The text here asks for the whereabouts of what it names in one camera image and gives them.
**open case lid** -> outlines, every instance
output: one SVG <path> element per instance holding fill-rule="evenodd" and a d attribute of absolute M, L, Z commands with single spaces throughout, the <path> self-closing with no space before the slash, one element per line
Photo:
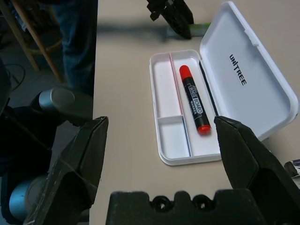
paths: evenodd
<path fill-rule="evenodd" d="M 295 119 L 295 93 L 233 2 L 213 19 L 200 57 L 219 115 L 249 126 L 260 140 Z"/>

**red marker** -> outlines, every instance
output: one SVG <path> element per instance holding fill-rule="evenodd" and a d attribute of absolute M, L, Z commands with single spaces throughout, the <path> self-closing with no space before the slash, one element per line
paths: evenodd
<path fill-rule="evenodd" d="M 186 91 L 189 107 L 192 111 L 197 131 L 201 135 L 210 133 L 210 122 L 206 116 L 198 90 L 188 66 L 181 66 L 179 69 L 184 90 Z"/>

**table surface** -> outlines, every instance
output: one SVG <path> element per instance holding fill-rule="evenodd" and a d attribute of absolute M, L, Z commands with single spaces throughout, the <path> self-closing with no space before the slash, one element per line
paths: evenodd
<path fill-rule="evenodd" d="M 210 22 L 221 0 L 186 0 L 196 23 Z M 300 96 L 300 1 L 234 0 L 249 25 Z M 101 182 L 90 211 L 91 225 L 104 225 L 113 191 L 145 191 L 173 199 L 231 188 L 221 161 L 167 166 L 159 155 L 154 123 L 149 60 L 155 53 L 195 49 L 200 38 L 164 40 L 163 18 L 152 22 L 146 0 L 101 0 L 98 6 L 94 118 L 108 116 Z M 264 143 L 279 161 L 300 158 L 300 119 Z"/>

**red marker cap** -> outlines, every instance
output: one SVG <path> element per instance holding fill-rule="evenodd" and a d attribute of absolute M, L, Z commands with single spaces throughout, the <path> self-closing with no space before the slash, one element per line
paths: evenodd
<path fill-rule="evenodd" d="M 201 135 L 207 135 L 210 133 L 210 125 L 204 125 L 199 127 L 198 129 L 198 133 Z"/>
<path fill-rule="evenodd" d="M 181 76 L 182 80 L 184 80 L 188 77 L 192 77 L 191 71 L 189 70 L 188 66 L 186 66 L 186 65 L 181 66 L 179 69 L 179 72 L 180 72 L 180 76 Z"/>

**jeans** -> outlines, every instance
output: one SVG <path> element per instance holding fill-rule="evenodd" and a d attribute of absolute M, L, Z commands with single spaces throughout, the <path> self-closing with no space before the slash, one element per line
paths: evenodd
<path fill-rule="evenodd" d="M 53 11 L 60 23 L 68 84 L 93 96 L 98 0 L 61 0 Z"/>

